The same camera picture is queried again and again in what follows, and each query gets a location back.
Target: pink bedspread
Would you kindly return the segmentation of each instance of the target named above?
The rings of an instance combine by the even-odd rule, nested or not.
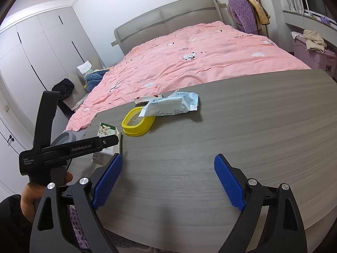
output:
[[[193,60],[183,59],[192,52],[196,53]],[[88,127],[96,113],[132,102],[134,97],[294,69],[309,67],[267,37],[242,33],[222,22],[183,28],[135,47],[112,67],[71,117],[67,130]]]

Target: green and white box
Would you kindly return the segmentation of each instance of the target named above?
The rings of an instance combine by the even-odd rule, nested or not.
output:
[[[93,153],[92,155],[92,162],[97,165],[106,165],[112,156],[115,153],[120,154],[121,153],[121,132],[118,132],[117,127],[105,123],[100,123],[99,130],[98,130],[98,137],[105,137],[110,135],[116,135],[119,139],[119,143],[117,145],[107,147],[103,149],[101,152]]]

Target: yellow container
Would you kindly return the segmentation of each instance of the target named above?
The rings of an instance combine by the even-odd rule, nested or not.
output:
[[[122,122],[124,134],[128,136],[141,136],[144,135],[152,126],[156,116],[143,117],[141,122],[137,125],[128,125],[133,117],[141,112],[143,107],[137,107],[131,110]]]

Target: gray upholstered headboard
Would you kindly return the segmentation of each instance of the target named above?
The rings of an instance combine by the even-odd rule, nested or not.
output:
[[[154,38],[200,23],[222,21],[216,0],[179,0],[151,10],[115,29],[124,55]]]

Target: purple object on window sill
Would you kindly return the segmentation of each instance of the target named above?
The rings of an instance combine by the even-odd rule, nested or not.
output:
[[[330,20],[326,17],[321,16],[321,21],[325,24],[330,24]]]

